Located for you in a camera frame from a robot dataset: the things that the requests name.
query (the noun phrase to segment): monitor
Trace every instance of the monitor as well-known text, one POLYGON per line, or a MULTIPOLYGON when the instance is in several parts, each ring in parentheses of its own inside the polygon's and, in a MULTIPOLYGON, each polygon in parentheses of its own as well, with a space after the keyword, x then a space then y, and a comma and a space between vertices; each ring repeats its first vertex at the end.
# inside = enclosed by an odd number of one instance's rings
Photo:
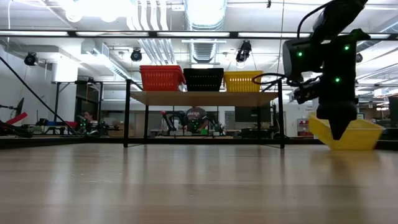
MULTIPOLYGON (((271 122, 271 107, 260 107, 261 122, 271 122)), ((257 122, 257 107, 235 107, 235 122, 257 122)))

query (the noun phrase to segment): metal table frame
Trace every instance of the metal table frame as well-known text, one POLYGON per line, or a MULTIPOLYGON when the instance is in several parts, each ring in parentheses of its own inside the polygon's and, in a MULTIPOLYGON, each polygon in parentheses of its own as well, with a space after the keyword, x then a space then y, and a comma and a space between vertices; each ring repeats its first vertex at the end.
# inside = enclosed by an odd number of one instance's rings
POLYGON ((261 116, 257 113, 257 139, 250 139, 250 141, 243 141, 247 139, 151 139, 148 138, 148 117, 149 117, 149 105, 145 105, 145 126, 144 126, 144 139, 129 139, 129 118, 130 118, 130 91, 131 85, 134 84, 132 80, 126 80, 126 104, 124 109, 124 137, 123 146, 128 147, 129 144, 139 143, 139 144, 157 144, 160 142, 167 142, 169 144, 208 144, 208 141, 212 141, 213 144, 241 144, 245 142, 246 144, 279 144, 281 149, 285 148, 285 127, 284 127, 284 114, 283 114, 283 99, 282 99, 282 80, 277 82, 278 85, 278 106, 279 106, 279 133, 281 138, 276 141, 275 139, 261 139, 261 116))
MULTIPOLYGON (((52 82, 53 84, 57 84, 57 90, 55 94, 55 109, 54 112, 57 114, 58 113, 58 99, 60 93, 70 84, 75 84, 75 85, 87 85, 87 84, 99 84, 101 87, 99 89, 99 97, 98 97, 98 110, 97 110, 97 120, 101 120, 101 107, 102 107, 102 100, 103 100, 103 92, 104 92, 104 83, 103 82, 88 82, 88 81, 75 81, 75 82, 52 82)), ((57 121, 57 116, 54 115, 54 122, 57 121)))

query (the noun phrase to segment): red basket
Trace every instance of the red basket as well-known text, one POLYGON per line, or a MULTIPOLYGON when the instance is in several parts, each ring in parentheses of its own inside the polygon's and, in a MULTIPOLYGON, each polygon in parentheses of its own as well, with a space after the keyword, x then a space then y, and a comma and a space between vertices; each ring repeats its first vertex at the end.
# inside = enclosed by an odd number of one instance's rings
POLYGON ((185 77, 179 65, 141 65, 144 91, 178 91, 185 77))

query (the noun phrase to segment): yellow basket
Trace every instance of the yellow basket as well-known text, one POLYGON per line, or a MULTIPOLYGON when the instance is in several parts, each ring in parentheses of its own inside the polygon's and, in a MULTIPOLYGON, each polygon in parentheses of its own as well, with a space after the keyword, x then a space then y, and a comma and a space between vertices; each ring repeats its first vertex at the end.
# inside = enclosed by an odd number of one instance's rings
POLYGON ((310 132, 331 150, 373 150, 383 132, 382 126, 357 119, 350 122, 340 140, 334 140, 329 121, 318 119, 315 113, 311 113, 309 122, 310 132))
POLYGON ((254 84, 251 80, 262 73, 262 71, 224 72, 226 90, 228 92, 259 92, 260 85, 254 84))

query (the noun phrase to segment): red object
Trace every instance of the red object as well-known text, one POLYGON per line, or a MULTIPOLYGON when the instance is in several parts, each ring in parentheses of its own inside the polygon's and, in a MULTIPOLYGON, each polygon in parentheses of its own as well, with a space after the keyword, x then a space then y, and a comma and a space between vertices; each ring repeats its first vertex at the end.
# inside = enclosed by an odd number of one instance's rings
POLYGON ((66 121, 65 123, 67 123, 71 128, 75 128, 77 126, 77 122, 74 121, 66 121))
POLYGON ((8 120, 6 123, 7 124, 15 124, 18 121, 20 121, 20 120, 22 120, 22 119, 24 119, 26 117, 27 117, 27 114, 25 112, 23 112, 20 115, 16 116, 15 118, 12 118, 12 119, 8 120))
POLYGON ((144 91, 178 91, 186 83, 179 65, 141 65, 139 69, 144 91))

